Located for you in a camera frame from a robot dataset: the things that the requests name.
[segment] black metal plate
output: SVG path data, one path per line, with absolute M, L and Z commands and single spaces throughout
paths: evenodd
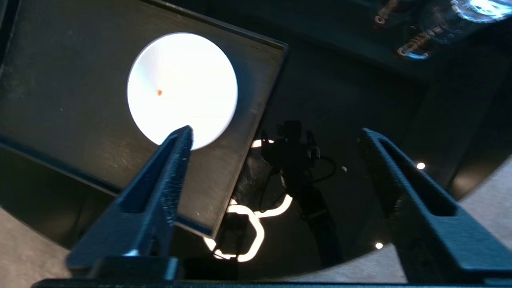
M 173 32 L 216 43 L 238 78 L 233 120 L 219 139 L 193 152 L 178 210 L 182 224 L 212 236 L 279 73 L 284 44 L 163 2 L 23 0 L 0 78 L 0 138 L 118 193 L 157 148 L 128 110 L 130 68 L 149 42 Z

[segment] bright white circle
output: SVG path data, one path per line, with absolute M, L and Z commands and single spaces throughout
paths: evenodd
M 194 150 L 212 143 L 231 122 L 237 77 L 213 42 L 174 33 L 154 40 L 135 59 L 127 96 L 133 120 L 147 138 L 160 145 L 172 131 L 190 125 Z

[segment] wire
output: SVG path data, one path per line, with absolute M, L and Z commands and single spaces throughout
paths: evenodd
M 283 198 L 283 196 L 286 195 L 286 192 L 283 192 L 281 195 L 279 195 L 279 197 L 272 203 L 272 205 L 270 205 L 270 207 L 268 209 L 263 210 L 261 208 L 261 205 L 263 204 L 263 196 L 265 196 L 265 193 L 267 192 L 267 186 L 268 186 L 271 176 L 273 176 L 273 174 L 270 173 L 267 177 L 267 181 L 265 182 L 265 190 L 261 193 L 261 196 L 260 196 L 260 204 L 258 206 L 258 211 L 260 211 L 261 213 L 265 213 L 267 210 L 274 207 L 274 205 L 279 201 L 279 199 Z
M 334 160 L 331 157 L 322 156 L 320 158 L 320 160 L 325 160 L 325 161 L 331 163 L 332 171 L 331 171 L 331 173 L 329 173 L 328 175 L 326 175 L 324 177 L 320 177 L 318 179 L 313 180 L 313 183 L 322 182 L 324 180 L 331 178 L 332 176 L 334 176 L 334 174 L 336 173 L 336 170 L 337 170 L 336 162 L 334 162 Z

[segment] black clamp jaw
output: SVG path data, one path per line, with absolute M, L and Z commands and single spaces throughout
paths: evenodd
M 190 127 L 173 132 L 69 254 L 75 277 L 33 288 L 512 287 L 510 252 L 391 141 L 366 129 L 359 147 L 409 284 L 178 281 L 168 250 L 191 144 Z
M 169 259 L 193 133 L 174 131 L 66 259 L 75 276 L 173 280 Z

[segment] dark background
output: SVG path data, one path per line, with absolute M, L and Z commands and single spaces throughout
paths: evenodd
M 334 177 L 318 184 L 340 235 L 345 259 L 389 242 L 358 155 L 361 128 L 389 137 L 457 199 L 473 191 L 512 154 L 512 70 L 504 34 L 510 21 L 481 31 L 427 61 L 393 57 L 399 28 L 371 28 L 371 4 L 350 1 L 176 1 L 191 10 L 290 46 L 287 63 L 260 124 L 300 120 Z M 329 168 L 318 165 L 315 175 Z M 0 150 L 0 204 L 43 235 L 70 248 L 112 201 L 92 187 Z M 270 195 L 281 187 L 271 183 Z M 264 243 L 240 278 L 291 276 L 321 268 L 314 238 L 296 204 L 263 219 Z M 174 254 L 208 253 L 200 237 L 178 230 Z

